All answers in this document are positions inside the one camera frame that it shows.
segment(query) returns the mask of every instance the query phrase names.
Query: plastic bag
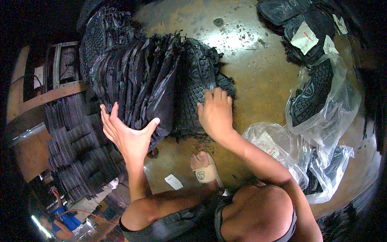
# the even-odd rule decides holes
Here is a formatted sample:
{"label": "plastic bag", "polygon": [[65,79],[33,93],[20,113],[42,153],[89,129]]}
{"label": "plastic bag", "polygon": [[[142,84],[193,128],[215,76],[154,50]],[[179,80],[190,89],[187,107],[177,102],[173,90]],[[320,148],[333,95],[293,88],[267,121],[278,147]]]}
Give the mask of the plastic bag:
{"label": "plastic bag", "polygon": [[312,148],[300,135],[292,134],[287,126],[279,124],[252,124],[242,136],[281,162],[301,189],[308,186],[307,168]]}
{"label": "plastic bag", "polygon": [[309,204],[325,203],[332,198],[344,176],[350,157],[354,158],[352,147],[338,146],[334,151],[330,165],[327,168],[322,168],[316,149],[313,150],[309,169],[317,177],[323,192],[306,195]]}
{"label": "plastic bag", "polygon": [[289,110],[291,98],[295,90],[291,90],[290,98],[285,107],[285,118],[289,130],[300,134],[311,145],[316,147],[318,161],[322,169],[329,166],[333,152],[340,137],[354,120],[361,103],[361,96],[353,86],[346,81],[347,69],[339,55],[323,55],[316,63],[330,59],[334,73],[332,86],[322,110],[307,121],[293,127]]}

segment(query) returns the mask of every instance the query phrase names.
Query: stained floor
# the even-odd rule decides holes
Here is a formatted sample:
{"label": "stained floor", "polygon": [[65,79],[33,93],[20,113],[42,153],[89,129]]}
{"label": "stained floor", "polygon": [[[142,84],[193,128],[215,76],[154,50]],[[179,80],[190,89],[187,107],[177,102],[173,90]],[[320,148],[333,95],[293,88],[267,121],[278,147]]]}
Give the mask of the stained floor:
{"label": "stained floor", "polygon": [[[182,30],[182,36],[201,40],[224,53],[221,70],[235,79],[237,98],[233,126],[240,134],[257,122],[285,125],[284,108],[289,91],[300,84],[300,67],[286,61],[281,37],[258,20],[256,3],[254,0],[159,1],[142,7],[135,16],[144,24],[148,36]],[[353,46],[346,35],[337,34],[334,43],[347,65],[347,79],[361,93],[353,70]],[[363,127],[362,105],[339,142],[353,147],[356,157],[349,160],[344,178],[331,201],[311,206],[315,218],[345,206],[376,179],[380,154],[376,152],[373,124],[367,126],[365,139]],[[153,193],[173,190],[164,180],[170,174],[184,187],[198,186],[189,159],[191,154],[201,150],[212,155],[226,187],[238,188],[252,176],[240,158],[212,140],[189,138],[177,144],[174,139],[167,138],[158,149],[157,159],[145,161]]]}

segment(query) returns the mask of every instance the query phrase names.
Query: fluorescent light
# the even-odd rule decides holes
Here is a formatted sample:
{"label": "fluorescent light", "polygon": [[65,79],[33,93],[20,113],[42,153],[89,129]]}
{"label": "fluorescent light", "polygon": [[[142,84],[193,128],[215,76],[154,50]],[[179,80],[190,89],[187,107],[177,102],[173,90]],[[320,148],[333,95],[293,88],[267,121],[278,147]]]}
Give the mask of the fluorescent light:
{"label": "fluorescent light", "polygon": [[31,216],[32,220],[36,223],[38,228],[43,231],[48,238],[51,238],[51,234],[39,223],[39,221],[35,218],[34,215]]}

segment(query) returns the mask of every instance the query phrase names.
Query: person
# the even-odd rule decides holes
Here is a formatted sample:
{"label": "person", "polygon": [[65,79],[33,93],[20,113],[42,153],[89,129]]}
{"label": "person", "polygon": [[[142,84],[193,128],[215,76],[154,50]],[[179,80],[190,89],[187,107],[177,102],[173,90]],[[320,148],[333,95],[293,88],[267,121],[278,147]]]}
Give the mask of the person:
{"label": "person", "polygon": [[[110,115],[101,105],[103,132],[120,150],[129,174],[131,203],[120,219],[125,238],[131,242],[322,241],[308,201],[289,171],[233,129],[231,97],[220,88],[205,90],[204,96],[204,104],[197,104],[202,127],[238,155],[259,180],[234,196],[219,196],[217,170],[209,169],[212,181],[200,188],[151,194],[144,158],[160,119],[132,130],[117,117],[117,103]],[[201,151],[192,155],[190,165],[193,170],[208,168],[211,160]],[[199,181],[203,178],[195,175]]]}
{"label": "person", "polygon": [[47,213],[42,213],[40,215],[40,223],[43,227],[50,230],[58,239],[70,239],[74,235],[72,231],[81,225],[81,222],[74,216],[69,216],[68,213],[63,214],[62,216],[58,216],[68,209],[67,206],[63,205],[62,199],[60,198],[58,190],[55,187],[52,189],[52,192],[57,198],[58,207],[52,211],[54,216],[50,216]]}

